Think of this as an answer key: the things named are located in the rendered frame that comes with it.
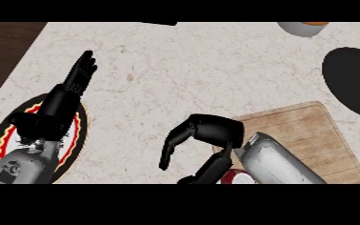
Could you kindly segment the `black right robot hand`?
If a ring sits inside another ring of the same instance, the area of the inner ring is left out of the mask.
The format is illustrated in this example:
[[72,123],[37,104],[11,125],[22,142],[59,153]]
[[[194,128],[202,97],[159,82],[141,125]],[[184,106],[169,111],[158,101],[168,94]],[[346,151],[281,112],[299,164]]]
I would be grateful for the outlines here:
[[231,167],[230,153],[242,147],[243,136],[245,126],[240,121],[212,114],[191,114],[165,137],[159,168],[166,169],[175,146],[191,137],[222,150],[211,155],[194,175],[183,177],[177,183],[215,184]]

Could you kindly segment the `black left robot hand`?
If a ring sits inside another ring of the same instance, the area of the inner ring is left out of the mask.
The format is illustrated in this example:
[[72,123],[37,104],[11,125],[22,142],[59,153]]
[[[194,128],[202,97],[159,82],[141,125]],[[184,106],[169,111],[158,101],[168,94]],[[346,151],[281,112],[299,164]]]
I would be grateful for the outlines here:
[[96,70],[93,52],[85,51],[75,61],[65,81],[45,95],[38,111],[10,114],[9,123],[16,127],[22,144],[29,144],[38,139],[59,141],[66,135],[79,105],[79,97]]

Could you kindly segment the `black pan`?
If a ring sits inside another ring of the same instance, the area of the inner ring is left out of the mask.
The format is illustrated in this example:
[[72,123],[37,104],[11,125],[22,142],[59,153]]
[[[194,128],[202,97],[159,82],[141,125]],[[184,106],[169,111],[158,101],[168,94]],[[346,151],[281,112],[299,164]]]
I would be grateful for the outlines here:
[[330,50],[321,62],[321,75],[330,93],[360,114],[360,49],[343,47]]

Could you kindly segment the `wooden cutting board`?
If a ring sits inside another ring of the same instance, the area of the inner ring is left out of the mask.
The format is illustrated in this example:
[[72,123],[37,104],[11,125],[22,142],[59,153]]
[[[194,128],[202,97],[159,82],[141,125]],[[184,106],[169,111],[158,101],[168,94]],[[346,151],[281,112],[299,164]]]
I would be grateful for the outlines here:
[[329,184],[360,184],[360,161],[345,143],[333,118],[318,101],[236,116],[245,141],[268,134]]

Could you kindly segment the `grey bowl with orange content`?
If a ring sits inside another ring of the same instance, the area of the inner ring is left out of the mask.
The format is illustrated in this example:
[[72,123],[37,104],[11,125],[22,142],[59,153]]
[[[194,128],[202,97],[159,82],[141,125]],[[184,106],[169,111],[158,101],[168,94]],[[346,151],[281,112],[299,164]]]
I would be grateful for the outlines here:
[[279,22],[279,26],[295,36],[312,37],[324,29],[327,22]]

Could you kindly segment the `black plate with red rim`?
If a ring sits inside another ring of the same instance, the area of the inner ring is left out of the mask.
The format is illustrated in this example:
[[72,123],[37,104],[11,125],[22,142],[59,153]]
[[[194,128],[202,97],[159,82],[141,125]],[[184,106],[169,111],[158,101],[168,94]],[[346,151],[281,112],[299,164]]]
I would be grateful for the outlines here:
[[[44,99],[45,94],[40,94],[38,96],[32,97],[11,110],[11,113],[35,113],[40,109]],[[50,179],[51,183],[60,179],[75,163],[85,143],[88,132],[87,123],[88,116],[85,107],[82,104],[79,104],[75,111],[72,125],[62,139],[62,148],[59,150],[59,165]],[[0,160],[13,150],[22,148],[25,148],[25,145],[19,144],[16,126],[9,123],[9,118],[4,117],[3,121],[0,122]]]

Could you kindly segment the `red can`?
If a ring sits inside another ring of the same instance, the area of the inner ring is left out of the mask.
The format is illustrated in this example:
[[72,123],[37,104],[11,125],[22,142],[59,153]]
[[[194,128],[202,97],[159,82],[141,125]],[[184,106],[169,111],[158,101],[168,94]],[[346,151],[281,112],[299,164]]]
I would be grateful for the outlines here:
[[221,178],[222,184],[255,184],[255,180],[250,175],[237,169],[230,169]]

